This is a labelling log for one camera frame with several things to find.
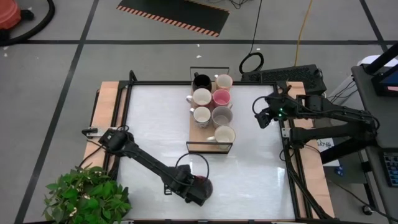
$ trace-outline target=white mug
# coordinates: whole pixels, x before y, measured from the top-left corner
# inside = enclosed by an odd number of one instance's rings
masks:
[[[205,88],[199,88],[193,92],[192,96],[186,97],[188,103],[193,101],[197,106],[208,106],[211,103],[211,99],[210,91]]]
[[[229,91],[231,89],[233,80],[229,75],[215,75],[214,77],[216,77],[217,90],[223,89]]]
[[[205,128],[210,123],[211,113],[210,110],[204,106],[200,106],[196,109],[191,108],[189,110],[195,120],[195,124],[199,128]]]
[[[234,142],[235,141],[235,131],[234,129],[228,127],[228,126],[220,126],[216,129],[214,132],[214,136],[208,137],[207,141],[208,142],[219,142],[219,143],[226,143],[226,142]],[[218,146],[220,149],[227,149],[230,146],[229,145],[219,145]]]

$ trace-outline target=potted plant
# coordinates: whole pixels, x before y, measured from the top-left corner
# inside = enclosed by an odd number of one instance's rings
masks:
[[[56,223],[120,223],[131,209],[128,188],[111,180],[101,167],[76,167],[47,188],[50,197],[45,195],[43,214]]]

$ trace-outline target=black mug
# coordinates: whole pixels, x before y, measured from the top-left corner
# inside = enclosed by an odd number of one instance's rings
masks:
[[[195,76],[192,82],[193,91],[199,88],[205,88],[211,92],[211,80],[207,75],[199,75],[197,72],[195,72],[193,75]]]

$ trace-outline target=mug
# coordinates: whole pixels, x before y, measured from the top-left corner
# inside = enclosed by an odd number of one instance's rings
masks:
[[[189,111],[191,112],[193,119],[195,120],[195,124],[199,128],[205,128],[209,125],[211,113],[208,108],[200,106],[196,109],[191,108]]]
[[[219,142],[219,143],[224,143],[224,142],[234,142],[235,141],[235,131],[234,129],[228,127],[228,126],[220,126],[216,129],[214,132],[214,136],[208,137],[207,141],[208,142]],[[227,149],[230,146],[229,145],[219,145],[218,146],[220,149]]]
[[[232,121],[232,111],[231,108],[227,106],[216,107],[211,113],[211,120],[213,122],[214,128],[220,126],[227,126]]]
[[[229,94],[228,90],[216,90],[213,93],[213,101],[214,107],[217,106],[227,106],[229,108],[232,107],[231,102],[231,94]]]
[[[187,96],[186,100],[188,103],[193,101],[197,106],[208,106],[211,103],[211,93],[205,88],[199,88],[192,96]]]
[[[195,78],[192,82],[193,91],[199,88],[205,88],[211,92],[211,80],[207,75],[199,75],[197,72],[195,72],[194,76]]]
[[[217,90],[230,90],[233,80],[229,75],[215,75]]]

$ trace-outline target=orange and black stripes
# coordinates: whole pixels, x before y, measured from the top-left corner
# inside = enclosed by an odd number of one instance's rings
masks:
[[[193,30],[193,31],[199,32],[201,34],[210,35],[212,37],[218,37],[219,36],[219,33],[214,32],[214,31],[210,31],[210,30],[207,30],[207,29],[204,29],[204,28],[201,28],[201,27],[192,26],[192,25],[189,25],[189,24],[186,24],[186,23],[183,23],[183,22],[179,22],[179,21],[174,21],[172,19],[164,18],[164,17],[161,17],[161,16],[156,16],[156,15],[149,14],[149,13],[146,13],[146,12],[138,11],[138,10],[135,10],[135,9],[131,9],[129,7],[118,6],[117,9],[119,9],[121,11],[124,11],[124,12],[128,12],[128,13],[134,14],[134,15],[138,15],[138,16],[142,16],[142,17],[145,17],[145,18],[153,19],[155,21],[164,22],[166,24],[170,24],[170,25],[173,25],[173,26],[181,27],[181,28],[188,29],[188,30]]]
[[[222,10],[222,11],[226,11],[226,12],[229,13],[229,10],[222,9],[220,7],[217,7],[217,6],[211,6],[211,5],[208,5],[208,4],[203,4],[203,3],[199,3],[199,2],[195,2],[195,1],[191,1],[191,0],[185,0],[185,1],[193,2],[195,4],[201,4],[202,6],[212,7],[212,8],[219,9],[219,10]]]

